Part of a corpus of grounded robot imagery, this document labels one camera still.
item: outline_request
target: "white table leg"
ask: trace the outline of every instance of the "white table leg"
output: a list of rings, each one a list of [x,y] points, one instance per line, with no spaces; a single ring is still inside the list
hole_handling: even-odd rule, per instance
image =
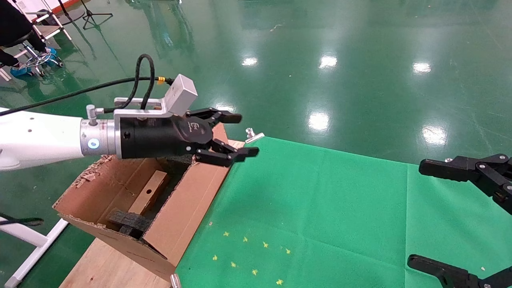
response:
[[[14,275],[5,283],[5,288],[15,288],[27,275],[27,273],[34,267],[41,256],[48,250],[52,243],[57,239],[59,234],[64,230],[68,223],[64,220],[59,220],[57,224],[51,229],[48,235],[38,233],[21,224],[8,224],[0,225],[0,230],[7,232],[25,242],[31,243],[36,246],[36,249],[30,256],[23,262],[23,264],[14,272]]]

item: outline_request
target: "cardboard box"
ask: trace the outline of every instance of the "cardboard box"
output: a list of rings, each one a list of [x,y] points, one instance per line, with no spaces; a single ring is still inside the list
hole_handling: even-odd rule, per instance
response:
[[[215,138],[227,142],[222,124]],[[140,240],[119,233],[110,211],[127,212],[156,170],[156,159],[102,159],[85,170],[53,205],[59,216],[169,280],[221,187],[229,168],[193,163]]]

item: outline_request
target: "green cloth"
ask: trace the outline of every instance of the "green cloth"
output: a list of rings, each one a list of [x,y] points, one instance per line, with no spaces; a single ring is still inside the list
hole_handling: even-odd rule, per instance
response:
[[[283,287],[440,288],[407,267],[410,254],[479,277],[512,265],[512,217],[470,183],[269,137],[254,145],[259,156],[232,168],[178,266],[184,288],[278,287],[279,279]]]

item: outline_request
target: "stool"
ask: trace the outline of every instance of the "stool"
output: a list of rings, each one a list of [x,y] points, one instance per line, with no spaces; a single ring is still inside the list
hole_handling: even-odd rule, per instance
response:
[[[4,47],[9,48],[9,47],[14,47],[19,44],[23,45],[25,50],[27,50],[27,52],[32,56],[25,62],[25,65],[27,65],[28,68],[34,68],[35,71],[37,71],[37,73],[41,77],[43,77],[45,75],[45,72],[42,69],[42,67],[41,67],[41,69],[39,68],[39,66],[41,66],[43,64],[52,62],[59,67],[64,67],[64,63],[62,62],[62,59],[60,59],[56,55],[53,55],[52,53],[47,53],[47,52],[36,53],[36,51],[34,51],[34,49],[32,49],[32,47],[28,46],[25,43],[25,41],[28,38],[30,38],[32,35],[34,35],[34,31],[30,31],[30,33],[28,33],[27,35],[21,37],[20,39],[14,41],[12,43],[4,45]]]

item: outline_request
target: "robotic arm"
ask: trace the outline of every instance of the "robotic arm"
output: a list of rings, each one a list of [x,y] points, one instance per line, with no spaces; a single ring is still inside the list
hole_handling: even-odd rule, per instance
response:
[[[258,154],[258,148],[235,149],[213,139],[216,124],[239,123],[242,116],[213,108],[188,111],[196,97],[194,82],[179,74],[163,98],[148,100],[152,110],[116,109],[114,119],[97,119],[104,108],[94,105],[86,107],[88,119],[25,111],[1,116],[0,171],[103,154],[122,159],[194,154],[199,162],[229,167]],[[115,104],[126,101],[116,98]],[[130,105],[142,102],[134,98]]]

